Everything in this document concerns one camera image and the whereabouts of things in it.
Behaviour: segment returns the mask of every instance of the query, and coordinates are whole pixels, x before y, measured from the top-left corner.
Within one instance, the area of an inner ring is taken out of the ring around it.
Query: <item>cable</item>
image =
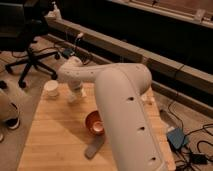
[[[16,58],[16,59],[25,58],[25,57],[27,57],[27,56],[28,56],[28,55],[15,56],[13,51],[11,52],[11,55],[12,55],[12,57],[13,57],[13,58]]]
[[[2,62],[6,63],[6,64],[9,64],[9,62],[8,62],[7,60],[5,60],[5,59],[1,59],[1,58],[0,58],[0,60],[1,60]]]
[[[203,153],[201,150],[200,150],[200,144],[201,143],[205,143],[205,144],[208,144],[208,145],[210,145],[211,147],[213,147],[213,144],[212,143],[210,143],[210,142],[208,142],[208,141],[205,141],[205,140],[201,140],[201,141],[198,141],[198,143],[197,143],[197,150],[198,150],[198,152],[199,153]],[[206,156],[206,159],[208,160],[208,161],[210,161],[210,162],[213,162],[213,155],[211,155],[211,156],[209,156],[209,155],[207,155],[207,154],[205,154],[205,156]]]

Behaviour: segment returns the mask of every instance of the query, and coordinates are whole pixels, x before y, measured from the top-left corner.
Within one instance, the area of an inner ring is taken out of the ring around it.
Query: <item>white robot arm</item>
[[[119,171],[166,171],[140,95],[151,84],[142,64],[109,64],[59,70],[68,80],[94,82],[96,104]]]

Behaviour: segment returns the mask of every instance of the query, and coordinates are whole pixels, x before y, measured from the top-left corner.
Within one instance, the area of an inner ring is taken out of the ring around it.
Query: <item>wooden table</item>
[[[84,150],[93,140],[85,128],[87,114],[97,109],[93,84],[84,84],[87,97],[67,102],[66,84],[59,86],[60,95],[48,98],[43,92],[19,163],[19,171],[116,171],[108,142],[92,160],[84,157]],[[152,90],[144,102],[169,170],[175,163],[165,136],[165,127],[153,98]]]

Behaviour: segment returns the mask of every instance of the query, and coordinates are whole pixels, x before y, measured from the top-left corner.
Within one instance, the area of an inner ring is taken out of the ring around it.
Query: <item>black cable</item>
[[[206,141],[206,140],[198,141],[198,143],[197,143],[197,150],[198,150],[199,153],[203,153],[203,152],[200,150],[200,144],[201,144],[201,143],[203,143],[203,144],[205,143],[205,144],[208,144],[208,145],[210,145],[211,147],[213,147],[213,144],[210,143],[210,142],[208,142],[208,141]],[[206,156],[206,159],[207,159],[208,161],[213,162],[213,159],[212,159],[213,155],[209,156],[209,155],[205,154],[205,156]]]
[[[11,55],[12,55],[13,58],[16,58],[16,59],[26,58],[28,56],[28,55],[16,56],[16,55],[14,55],[13,51],[11,52]]]
[[[50,49],[54,49],[54,50],[58,51],[57,47],[47,47],[47,48],[44,48],[44,49],[33,51],[33,53],[41,53],[41,52],[43,52],[45,50],[50,50]]]
[[[0,58],[0,60],[1,60],[2,62],[6,63],[6,64],[9,64],[9,62],[8,62],[7,60],[5,60],[5,59],[1,59],[1,58]]]
[[[212,133],[208,131],[208,128],[213,128],[213,124],[205,124],[205,125],[202,126],[202,128],[193,130],[193,131],[188,132],[187,134],[185,134],[179,148],[181,148],[183,146],[186,137],[191,135],[191,134],[193,134],[193,133],[196,133],[196,132],[204,130],[207,134],[212,136]]]

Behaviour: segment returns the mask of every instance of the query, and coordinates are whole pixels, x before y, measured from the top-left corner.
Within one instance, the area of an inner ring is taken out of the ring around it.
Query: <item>white object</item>
[[[63,66],[66,68],[81,67],[83,66],[83,63],[78,57],[72,56],[69,60],[67,60],[67,62],[63,64]],[[61,75],[65,77],[64,80],[66,80],[71,91],[67,97],[69,103],[72,103],[79,98],[86,97],[82,81],[67,79],[66,75],[64,75],[63,72],[61,73]]]
[[[55,13],[56,20],[62,20],[62,17],[61,17],[61,11],[60,11],[60,10],[59,10],[59,8],[57,7],[57,5],[56,5],[56,2],[55,2],[55,1],[53,2],[53,6],[54,6],[54,10],[53,10],[53,12]]]
[[[47,81],[44,85],[44,90],[50,97],[58,96],[58,82],[55,80]]]
[[[67,79],[95,83],[96,104],[119,171],[166,171],[167,166],[140,99],[151,84],[142,64],[62,65]]]
[[[0,121],[5,122],[9,119],[17,118],[18,109],[12,104],[8,96],[0,90]]]
[[[49,11],[46,15],[47,18],[56,19],[56,15],[54,11]]]

